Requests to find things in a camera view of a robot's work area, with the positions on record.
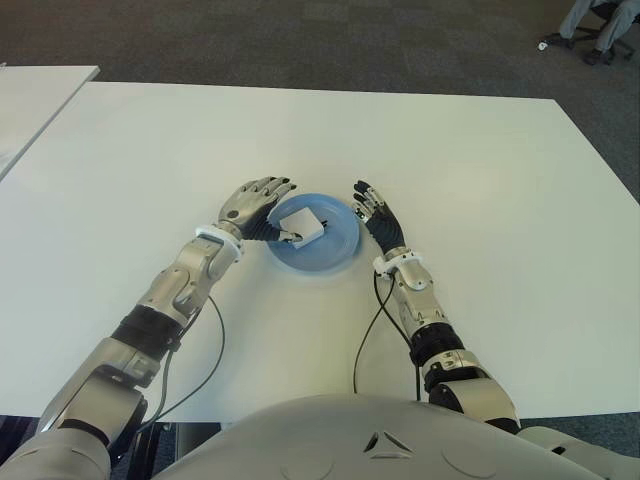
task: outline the chair leg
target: chair leg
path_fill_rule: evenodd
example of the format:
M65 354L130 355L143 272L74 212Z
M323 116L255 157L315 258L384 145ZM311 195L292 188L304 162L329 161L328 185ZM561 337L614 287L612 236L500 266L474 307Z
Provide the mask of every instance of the chair leg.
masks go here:
M595 35L596 38L598 37L598 35L600 35L600 32L602 31L602 29L596 30L595 28L587 28L587 27L576 27L576 30L578 30L579 32L584 32L584 33L589 33L591 35Z
M577 37L571 40L572 43L577 42L588 42L590 40L597 40L600 35L600 30L596 30L595 28L586 28L586 27L576 27L576 30L579 32L586 33L586 35L582 35L581 37Z
M623 48L627 51L627 54L624 56L625 60L631 60L633 55L636 53L636 49L629 45L627 42L623 42L622 40L616 40L616 46Z
M611 65L613 59L616 58L616 46L611 45L611 48L608 52L605 52L604 55L607 55L607 58L604 60L605 65Z

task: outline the office chair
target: office chair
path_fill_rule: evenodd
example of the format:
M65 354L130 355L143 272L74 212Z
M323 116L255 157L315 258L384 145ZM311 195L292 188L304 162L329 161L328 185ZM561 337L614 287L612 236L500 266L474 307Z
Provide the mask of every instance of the office chair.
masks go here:
M571 43L574 44L576 42L586 42L586 41L589 41L589 40L597 40L598 36L600 35L600 32L602 32L602 30L604 30L604 28L611 21L611 17L613 17L613 12L616 11L616 8L618 8L618 5L615 4L615 3L603 3L602 5L598 5L597 7L592 7L591 11L593 13L595 13L597 16L599 16L600 18L602 18L605 21L604 24L602 24L600 29L586 28L586 27L578 27L578 28L576 28L576 30L578 30L580 32L584 32L587 35L575 38L575 39L573 39L571 41ZM636 16L636 18L633 21L633 23L640 23L640 15ZM618 47L620 47L620 48L622 48L622 49L624 49L624 50L626 50L628 52L624 56L625 60L631 60L631 58L633 57L633 54L636 52L636 50L631 45L629 45L628 43L623 42L622 40L616 40L614 42L614 44L611 45L611 48L609 49L609 55L608 55L607 59L604 61L604 63L606 63L607 65L611 65L611 62L613 61L613 59L616 56L616 46L618 46Z

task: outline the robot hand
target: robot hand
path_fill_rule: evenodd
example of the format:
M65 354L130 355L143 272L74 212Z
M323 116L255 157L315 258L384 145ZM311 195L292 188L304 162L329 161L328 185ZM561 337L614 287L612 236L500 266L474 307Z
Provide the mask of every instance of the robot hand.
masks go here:
M245 240L298 242L302 236L271 225L267 216L296 185L285 177L264 177L242 185L220 210L218 227Z
M402 227L382 196L362 180L358 180L353 188L356 190L353 194L353 198L356 199L353 210L378 242L382 253L386 254L394 248L404 247Z

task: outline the white box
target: white box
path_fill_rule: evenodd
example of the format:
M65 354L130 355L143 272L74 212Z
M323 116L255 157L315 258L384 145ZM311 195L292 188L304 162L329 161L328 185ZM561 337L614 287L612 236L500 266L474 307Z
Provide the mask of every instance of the white box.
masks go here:
M324 235L324 227L309 207L305 207L280 220L280 228L287 232L302 235L302 241L293 242L296 248L302 248Z

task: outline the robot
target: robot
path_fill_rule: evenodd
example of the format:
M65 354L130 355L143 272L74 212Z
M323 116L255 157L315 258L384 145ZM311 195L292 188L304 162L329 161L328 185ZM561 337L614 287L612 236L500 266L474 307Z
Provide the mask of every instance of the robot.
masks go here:
M196 230L51 400L37 434L0 468L0 480L108 479L144 428L140 389L165 355L178 352L212 286L241 260L245 241L301 239L267 221L295 187L266 177L236 190L217 224ZM520 428L507 393L455 333L389 205L369 184L354 187L353 210L382 250L375 270L392 284L428 403L363 395L287 402L238 422L154 478L639 479L638 459L551 429Z

